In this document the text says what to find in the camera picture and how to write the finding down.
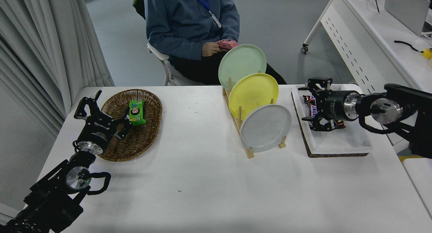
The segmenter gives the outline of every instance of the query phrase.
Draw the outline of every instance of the desk leg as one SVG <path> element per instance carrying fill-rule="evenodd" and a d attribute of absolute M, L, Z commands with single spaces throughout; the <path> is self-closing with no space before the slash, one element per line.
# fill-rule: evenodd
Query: desk leg
<path fill-rule="evenodd" d="M 309 35 L 307 35 L 306 40 L 303 43 L 303 47 L 300 49 L 301 53 L 306 54 L 307 51 L 309 51 L 309 48 L 307 46 L 309 46 L 310 42 L 312 41 L 312 39 L 315 37 L 315 35 L 318 33 L 318 30 L 322 27 L 321 24 L 321 19 L 324 16 L 324 13 L 326 12 L 326 10 L 328 9 L 328 7 L 330 6 L 330 4 L 333 2 L 333 0 L 330 0 L 327 4 L 327 6 L 325 7 L 323 13 L 321 13 L 320 18 L 318 19 L 318 21 L 315 23 L 314 27 L 312 28 L 312 30 L 310 31 Z"/>

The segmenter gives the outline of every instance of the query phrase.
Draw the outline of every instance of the id badge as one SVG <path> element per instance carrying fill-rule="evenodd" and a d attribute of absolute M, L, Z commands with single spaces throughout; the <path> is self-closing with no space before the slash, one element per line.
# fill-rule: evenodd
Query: id badge
<path fill-rule="evenodd" d="M 210 15 L 212 15 L 213 21 L 215 21 L 216 25 L 221 28 L 222 25 L 220 24 L 219 20 L 215 17 L 215 15 L 213 15 L 213 13 L 211 11 L 209 11 Z"/>

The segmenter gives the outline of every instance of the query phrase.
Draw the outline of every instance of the black pants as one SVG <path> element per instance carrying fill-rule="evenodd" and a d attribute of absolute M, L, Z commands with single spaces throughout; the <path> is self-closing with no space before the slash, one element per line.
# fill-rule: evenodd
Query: black pants
<path fill-rule="evenodd" d="M 201 60 L 190 60 L 184 58 L 174 59 L 174 68 L 186 78 L 209 85 L 220 85 L 218 70 L 222 58 L 226 52 L 218 52 L 210 57 L 203 57 Z M 269 64 L 266 74 L 271 75 L 278 84 L 286 85 L 284 78 L 279 75 Z"/>

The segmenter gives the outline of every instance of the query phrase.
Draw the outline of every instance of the pink object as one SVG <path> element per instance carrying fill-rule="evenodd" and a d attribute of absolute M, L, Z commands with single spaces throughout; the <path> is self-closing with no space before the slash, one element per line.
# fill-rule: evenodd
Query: pink object
<path fill-rule="evenodd" d="M 218 41 L 219 47 L 227 50 L 231 50 L 239 45 L 238 42 L 232 40 L 220 40 Z"/>

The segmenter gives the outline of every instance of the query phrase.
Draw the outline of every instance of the chair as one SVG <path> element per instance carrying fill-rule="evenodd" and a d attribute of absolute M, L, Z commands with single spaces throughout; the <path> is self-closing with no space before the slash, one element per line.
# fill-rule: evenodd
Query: chair
<path fill-rule="evenodd" d="M 162 66 L 165 70 L 165 78 L 163 85 L 167 86 L 170 83 L 173 86 L 198 86 L 205 85 L 201 82 L 191 81 L 190 79 L 184 77 L 180 72 L 178 72 L 168 61 L 169 56 L 159 52 L 156 48 L 147 44 L 147 49 L 150 53 L 153 53 L 161 61 Z"/>

